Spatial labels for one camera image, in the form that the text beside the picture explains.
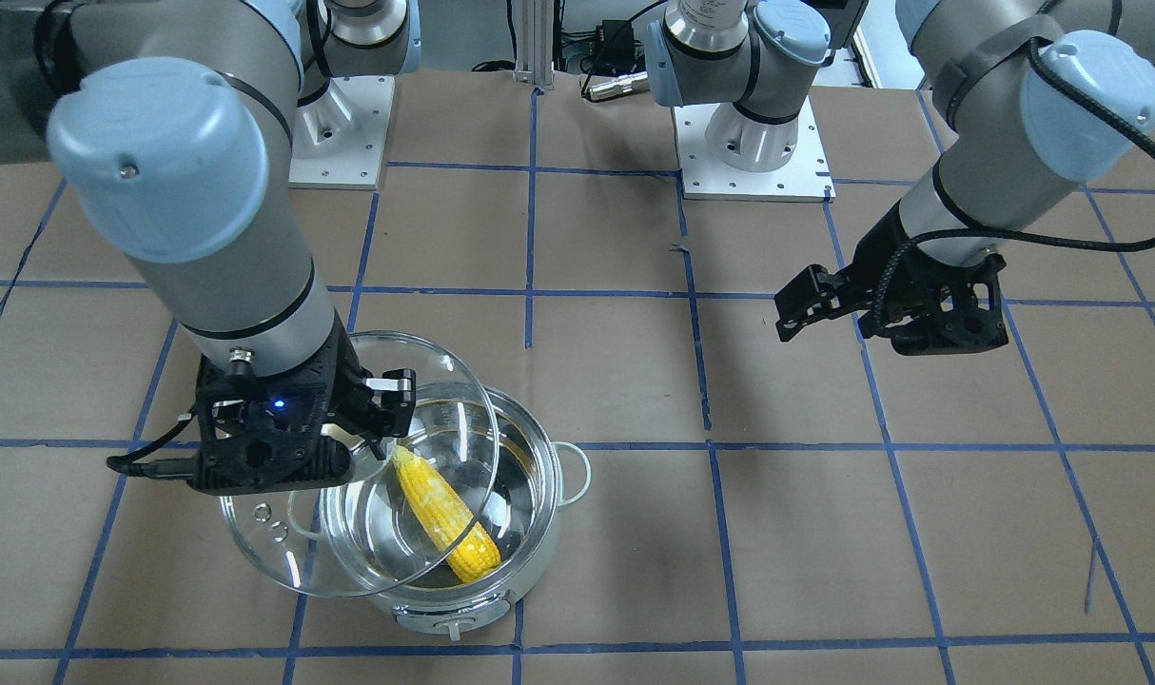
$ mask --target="yellow corn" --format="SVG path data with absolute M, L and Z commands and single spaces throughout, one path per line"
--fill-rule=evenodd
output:
M 412 507 L 412 514 L 420 521 L 430 541 L 439 551 L 449 548 L 472 520 L 472 511 L 463 504 L 450 483 L 416 452 L 396 445 L 392 464 L 395 464 L 404 499 L 408 499 L 408 506 Z M 499 567 L 500 551 L 485 526 L 477 521 L 446 563 L 461 581 L 474 582 Z

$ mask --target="stainless steel pot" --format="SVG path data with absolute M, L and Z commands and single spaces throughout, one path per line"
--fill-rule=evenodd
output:
M 478 520 L 498 543 L 502 565 L 480 580 L 461 585 L 455 574 L 438 565 L 409 585 L 370 595 L 383 612 L 417 633 L 449 634 L 482 628 L 511 610 L 539 581 L 557 546 L 559 508 L 572 505 L 590 486 L 590 461 L 576 446 L 552 442 L 543 426 L 509 395 L 486 387 L 498 415 L 500 459 L 494 491 Z M 422 397 L 418 412 L 455 411 L 456 400 Z M 470 440 L 490 439 L 490 432 L 470 429 Z M 438 434 L 410 434 L 415 451 Z M 573 498 L 564 498 L 559 449 L 580 456 L 586 484 Z M 422 454 L 429 459 L 429 454 Z

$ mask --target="glass lid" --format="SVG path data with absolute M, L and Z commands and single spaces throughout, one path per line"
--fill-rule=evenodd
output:
M 467 364 L 407 333 L 351 335 L 362 365 L 417 372 L 408 437 L 368 441 L 326 424 L 353 460 L 346 485 L 222 499 L 239 550 L 273 580 L 322 597 L 372 595 L 446 564 L 463 582 L 502 564 L 472 512 L 494 489 L 494 405 Z M 386 459 L 379 459 L 379 452 Z

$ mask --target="black cable bundle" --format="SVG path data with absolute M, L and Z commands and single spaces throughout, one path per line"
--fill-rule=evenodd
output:
M 1046 3 L 1040 8 L 1038 14 L 1049 13 L 1053 6 L 1059 5 L 1060 0 L 1048 0 Z M 1109 32 L 1111 35 L 1116 33 L 1118 30 L 1118 18 L 1122 16 L 1122 0 L 1113 0 L 1112 5 L 1113 12 L 1111 14 L 1111 25 L 1109 27 Z M 1097 117 L 1101 121 L 1106 122 L 1106 126 L 1111 127 L 1116 132 L 1131 140 L 1131 143 L 1135 144 L 1140 150 L 1143 150 L 1148 157 L 1152 157 L 1155 162 L 1155 143 L 1148 135 L 1137 129 L 1134 126 L 1130 125 L 1128 121 L 1122 120 L 1122 118 L 1109 111 L 1104 105 L 1101 105 L 1097 100 L 1093 99 L 1086 92 L 1082 92 L 1078 87 L 1072 85 L 1059 74 L 1052 73 L 1052 70 L 1040 57 L 1040 44 L 1038 39 L 1031 39 L 1026 45 L 1026 55 L 1029 59 L 1030 67 L 1034 73 L 1038 74 L 1040 79 L 1043 79 L 1046 83 L 1050 83 L 1051 88 L 1059 91 L 1060 95 L 1068 97 L 1073 103 L 1080 105 L 1086 112 Z M 974 225 L 969 229 L 952 229 L 952 230 L 934 230 L 930 233 L 917 234 L 916 238 L 908 239 L 903 243 L 896 251 L 894 255 L 891 255 L 891 260 L 887 261 L 887 266 L 882 269 L 882 276 L 878 280 L 877 292 L 873 296 L 873 306 L 870 311 L 870 315 L 873 318 L 873 325 L 877 326 L 877 330 L 873 332 L 880 337 L 893 337 L 893 332 L 885 328 L 887 318 L 885 315 L 886 311 L 886 298 L 887 291 L 891 290 L 891 282 L 894 281 L 894 274 L 899 270 L 899 265 L 903 260 L 903 256 L 908 252 L 912 251 L 912 247 L 921 245 L 921 243 L 926 243 L 929 240 L 938 240 L 941 238 L 996 238 L 999 240 L 1016 240 L 1018 243 L 1034 243 L 1037 245 L 1048 245 L 1052 247 L 1067 247 L 1071 251 L 1094 251 L 1094 252 L 1142 252 L 1150 251 L 1155 247 L 1155 237 L 1146 238 L 1143 240 L 1135 240 L 1130 243 L 1103 243 L 1100 240 L 1078 240 L 1073 238 L 1059 238 L 1052 234 L 1031 234 L 1021 233 L 1016 230 L 1004 230 L 1004 229 L 988 229 L 985 225 Z

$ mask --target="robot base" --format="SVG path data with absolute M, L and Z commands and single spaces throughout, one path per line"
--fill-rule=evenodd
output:
M 717 105 L 675 107 L 675 143 L 683 169 L 683 195 L 695 200 L 765 200 L 821 202 L 835 196 L 822 139 L 813 120 L 810 100 L 798 114 L 802 137 L 790 163 L 774 172 L 736 170 L 708 149 L 705 128 Z
M 337 98 L 315 116 L 305 112 L 329 99 L 299 109 L 295 118 L 295 156 L 290 187 L 328 187 L 337 191 L 378 191 L 386 158 L 387 126 L 396 92 L 390 75 L 334 79 Z M 318 143 L 307 143 L 310 140 Z

